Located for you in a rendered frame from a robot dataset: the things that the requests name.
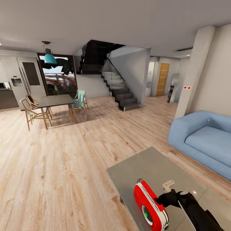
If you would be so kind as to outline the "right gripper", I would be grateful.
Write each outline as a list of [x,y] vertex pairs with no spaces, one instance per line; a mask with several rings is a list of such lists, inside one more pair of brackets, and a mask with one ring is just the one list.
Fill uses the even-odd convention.
[[171,189],[171,192],[169,193],[164,193],[159,196],[159,198],[154,198],[154,200],[159,204],[163,205],[165,208],[168,207],[169,205],[173,205],[176,207],[176,205],[172,201],[172,195],[176,193],[174,189]]

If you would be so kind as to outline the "radio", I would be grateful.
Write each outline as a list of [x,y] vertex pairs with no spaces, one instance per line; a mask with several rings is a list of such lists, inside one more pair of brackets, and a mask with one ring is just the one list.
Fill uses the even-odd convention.
[[165,207],[154,200],[157,196],[145,181],[137,181],[134,198],[152,231],[168,229],[169,218]]

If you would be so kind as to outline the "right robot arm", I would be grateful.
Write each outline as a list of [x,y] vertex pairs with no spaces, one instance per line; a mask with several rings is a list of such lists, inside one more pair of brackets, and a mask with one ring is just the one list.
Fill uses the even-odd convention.
[[174,189],[170,189],[174,184],[173,180],[164,183],[162,189],[165,193],[154,200],[165,208],[169,205],[182,208],[195,231],[224,231],[214,215],[209,210],[204,211],[189,191],[176,193]]

